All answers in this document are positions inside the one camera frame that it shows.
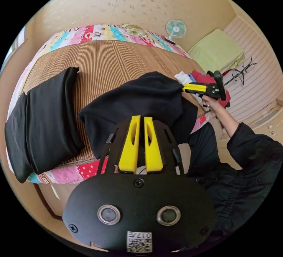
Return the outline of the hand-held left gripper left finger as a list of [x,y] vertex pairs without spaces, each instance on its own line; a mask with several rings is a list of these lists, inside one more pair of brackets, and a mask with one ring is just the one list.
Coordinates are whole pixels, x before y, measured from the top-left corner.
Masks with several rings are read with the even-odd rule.
[[137,169],[140,121],[140,115],[131,118],[118,164],[120,171],[136,171]]

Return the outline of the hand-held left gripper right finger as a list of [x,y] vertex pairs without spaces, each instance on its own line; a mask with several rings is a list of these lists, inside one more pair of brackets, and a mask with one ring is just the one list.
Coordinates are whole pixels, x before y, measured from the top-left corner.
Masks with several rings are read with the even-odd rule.
[[144,117],[146,172],[161,172],[162,157],[152,117]]

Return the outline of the person's right hand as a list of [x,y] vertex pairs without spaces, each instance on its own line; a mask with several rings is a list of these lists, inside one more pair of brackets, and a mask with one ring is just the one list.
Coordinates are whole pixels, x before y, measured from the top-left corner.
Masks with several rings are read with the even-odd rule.
[[202,96],[202,103],[203,103],[203,107],[209,108],[214,113],[219,112],[223,108],[218,100],[209,97],[207,95]]

